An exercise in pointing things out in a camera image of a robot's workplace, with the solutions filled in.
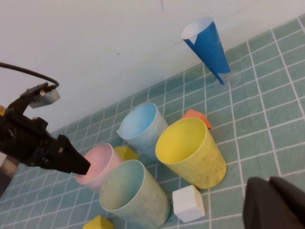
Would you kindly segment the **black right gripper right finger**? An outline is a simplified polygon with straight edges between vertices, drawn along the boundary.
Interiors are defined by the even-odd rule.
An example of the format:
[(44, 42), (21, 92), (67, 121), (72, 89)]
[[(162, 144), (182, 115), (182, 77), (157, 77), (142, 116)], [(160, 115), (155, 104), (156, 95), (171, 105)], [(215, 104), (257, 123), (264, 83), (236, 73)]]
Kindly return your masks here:
[(305, 192), (280, 177), (270, 177), (269, 183), (280, 194), (290, 210), (305, 223)]

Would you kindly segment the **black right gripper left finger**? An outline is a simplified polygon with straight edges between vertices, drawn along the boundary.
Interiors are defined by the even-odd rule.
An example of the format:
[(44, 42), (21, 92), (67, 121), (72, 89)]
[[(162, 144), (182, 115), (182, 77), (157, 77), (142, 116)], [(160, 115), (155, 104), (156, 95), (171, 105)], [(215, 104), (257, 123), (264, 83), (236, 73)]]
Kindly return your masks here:
[(303, 229), (305, 227), (269, 180), (260, 177), (251, 177), (247, 181), (243, 222), (246, 229)]

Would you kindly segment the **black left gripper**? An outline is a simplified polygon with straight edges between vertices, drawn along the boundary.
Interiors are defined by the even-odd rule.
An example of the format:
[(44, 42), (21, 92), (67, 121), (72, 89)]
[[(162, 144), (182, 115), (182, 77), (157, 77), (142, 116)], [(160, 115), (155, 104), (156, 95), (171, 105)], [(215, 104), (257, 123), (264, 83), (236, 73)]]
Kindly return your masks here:
[(0, 114), (0, 151), (26, 166), (65, 173), (86, 175), (91, 166), (65, 135), (37, 134), (14, 122), (10, 113)]

